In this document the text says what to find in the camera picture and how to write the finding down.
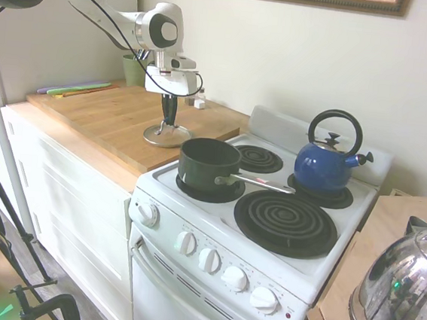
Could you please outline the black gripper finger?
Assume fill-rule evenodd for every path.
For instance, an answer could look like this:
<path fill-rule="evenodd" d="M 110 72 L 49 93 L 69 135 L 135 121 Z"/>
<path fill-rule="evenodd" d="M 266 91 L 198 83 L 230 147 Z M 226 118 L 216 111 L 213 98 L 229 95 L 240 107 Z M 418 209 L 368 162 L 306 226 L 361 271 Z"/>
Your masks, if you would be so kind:
<path fill-rule="evenodd" d="M 169 122 L 169 104 L 170 104 L 170 95 L 162 95 L 161 98 L 161 107 L 163 111 L 163 122 Z"/>
<path fill-rule="evenodd" d="M 168 110 L 168 118 L 167 124 L 169 126 L 175 125 L 176 112 L 178 110 L 178 100 L 176 96 L 171 96 L 169 101 L 169 110 Z"/>

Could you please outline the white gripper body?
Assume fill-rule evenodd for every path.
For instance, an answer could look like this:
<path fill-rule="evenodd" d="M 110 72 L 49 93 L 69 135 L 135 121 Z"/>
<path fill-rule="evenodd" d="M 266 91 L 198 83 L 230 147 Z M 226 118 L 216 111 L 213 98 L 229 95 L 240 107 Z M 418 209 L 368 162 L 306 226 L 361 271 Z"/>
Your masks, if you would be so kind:
<path fill-rule="evenodd" d="M 192 96 L 198 89 L 197 76 L 194 72 L 178 70 L 163 74 L 155 66 L 147 66 L 146 71 L 145 89 L 148 92 Z"/>

